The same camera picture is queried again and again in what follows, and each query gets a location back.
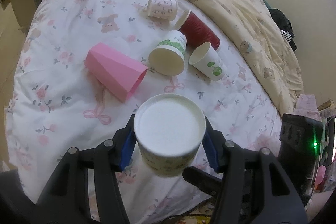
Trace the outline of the yellow cartoon paper cup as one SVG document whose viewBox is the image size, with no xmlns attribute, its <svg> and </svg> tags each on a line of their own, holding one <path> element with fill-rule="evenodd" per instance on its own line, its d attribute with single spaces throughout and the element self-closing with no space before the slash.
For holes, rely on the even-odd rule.
<svg viewBox="0 0 336 224">
<path fill-rule="evenodd" d="M 206 132 L 200 107 L 179 94 L 159 94 L 137 110 L 134 133 L 144 163 L 161 177 L 174 177 L 190 165 Z"/>
</svg>

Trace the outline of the pink faceted paper cup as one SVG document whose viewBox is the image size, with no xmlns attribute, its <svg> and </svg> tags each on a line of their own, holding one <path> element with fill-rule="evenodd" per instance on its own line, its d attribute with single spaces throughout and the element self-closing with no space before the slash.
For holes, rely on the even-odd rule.
<svg viewBox="0 0 336 224">
<path fill-rule="evenodd" d="M 104 43 L 88 51 L 84 65 L 121 102 L 133 95 L 148 70 L 143 63 Z"/>
</svg>

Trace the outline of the white globe paper cup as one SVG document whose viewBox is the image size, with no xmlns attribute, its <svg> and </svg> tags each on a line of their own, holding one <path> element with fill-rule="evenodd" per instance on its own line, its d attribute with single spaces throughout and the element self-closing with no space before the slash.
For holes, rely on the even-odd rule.
<svg viewBox="0 0 336 224">
<path fill-rule="evenodd" d="M 226 66 L 210 42 L 203 43 L 193 51 L 189 64 L 212 81 L 221 80 L 226 72 Z"/>
</svg>

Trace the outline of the green leaf paper cup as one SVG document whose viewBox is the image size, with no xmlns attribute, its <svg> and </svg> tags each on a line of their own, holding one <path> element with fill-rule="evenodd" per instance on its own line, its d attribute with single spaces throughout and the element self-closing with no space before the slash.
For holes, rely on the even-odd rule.
<svg viewBox="0 0 336 224">
<path fill-rule="evenodd" d="M 149 54 L 149 64 L 165 76 L 177 76 L 185 69 L 187 38 L 177 30 L 169 31 Z"/>
</svg>

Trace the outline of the dark red ripple cup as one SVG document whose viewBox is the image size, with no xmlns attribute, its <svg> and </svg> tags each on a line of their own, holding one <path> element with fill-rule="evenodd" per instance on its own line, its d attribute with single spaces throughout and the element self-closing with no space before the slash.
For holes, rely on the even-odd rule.
<svg viewBox="0 0 336 224">
<path fill-rule="evenodd" d="M 186 10 L 176 22 L 174 28 L 187 39 L 187 47 L 195 49 L 209 42 L 214 50 L 218 50 L 221 40 L 219 37 L 191 10 Z"/>
</svg>

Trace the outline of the small pink patterned cup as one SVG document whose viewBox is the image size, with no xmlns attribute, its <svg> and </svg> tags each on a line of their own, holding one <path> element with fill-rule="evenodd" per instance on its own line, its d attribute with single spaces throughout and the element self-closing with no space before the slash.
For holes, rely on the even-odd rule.
<svg viewBox="0 0 336 224">
<path fill-rule="evenodd" d="M 149 0 L 147 3 L 147 16 L 152 18 L 173 21 L 178 12 L 176 0 Z"/>
</svg>

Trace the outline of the black device with green light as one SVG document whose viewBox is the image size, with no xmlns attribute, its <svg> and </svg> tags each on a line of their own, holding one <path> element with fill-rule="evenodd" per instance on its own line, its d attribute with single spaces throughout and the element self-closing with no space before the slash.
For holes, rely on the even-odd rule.
<svg viewBox="0 0 336 224">
<path fill-rule="evenodd" d="M 294 114 L 282 116 L 277 159 L 304 205 L 314 192 L 323 129 L 322 122 L 312 118 Z"/>
</svg>

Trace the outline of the cream bear print duvet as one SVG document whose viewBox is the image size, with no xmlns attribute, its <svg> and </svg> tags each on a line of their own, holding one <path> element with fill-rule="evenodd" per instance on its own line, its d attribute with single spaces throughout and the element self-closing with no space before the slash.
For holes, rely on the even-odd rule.
<svg viewBox="0 0 336 224">
<path fill-rule="evenodd" d="M 297 57 L 263 0 L 188 0 L 235 44 L 280 114 L 293 112 L 303 81 Z"/>
</svg>

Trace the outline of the floral white bed sheet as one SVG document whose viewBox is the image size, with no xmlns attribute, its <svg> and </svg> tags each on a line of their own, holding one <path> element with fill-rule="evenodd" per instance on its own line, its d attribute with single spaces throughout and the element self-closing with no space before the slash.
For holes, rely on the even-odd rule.
<svg viewBox="0 0 336 224">
<path fill-rule="evenodd" d="M 186 182 L 214 169 L 207 123 L 228 141 L 280 149 L 284 102 L 263 0 L 42 0 L 7 108 L 9 161 L 37 202 L 71 147 L 131 126 L 117 185 L 131 223 L 182 214 L 209 195 Z"/>
</svg>

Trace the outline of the dark garment by wall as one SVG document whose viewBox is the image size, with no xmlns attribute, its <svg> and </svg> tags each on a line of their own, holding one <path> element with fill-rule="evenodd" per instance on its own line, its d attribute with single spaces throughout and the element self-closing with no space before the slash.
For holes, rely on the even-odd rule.
<svg viewBox="0 0 336 224">
<path fill-rule="evenodd" d="M 288 42 L 291 49 L 295 52 L 297 50 L 297 46 L 293 40 L 294 33 L 290 20 L 278 9 L 270 9 L 269 12 L 272 19 L 280 29 L 282 37 Z"/>
</svg>

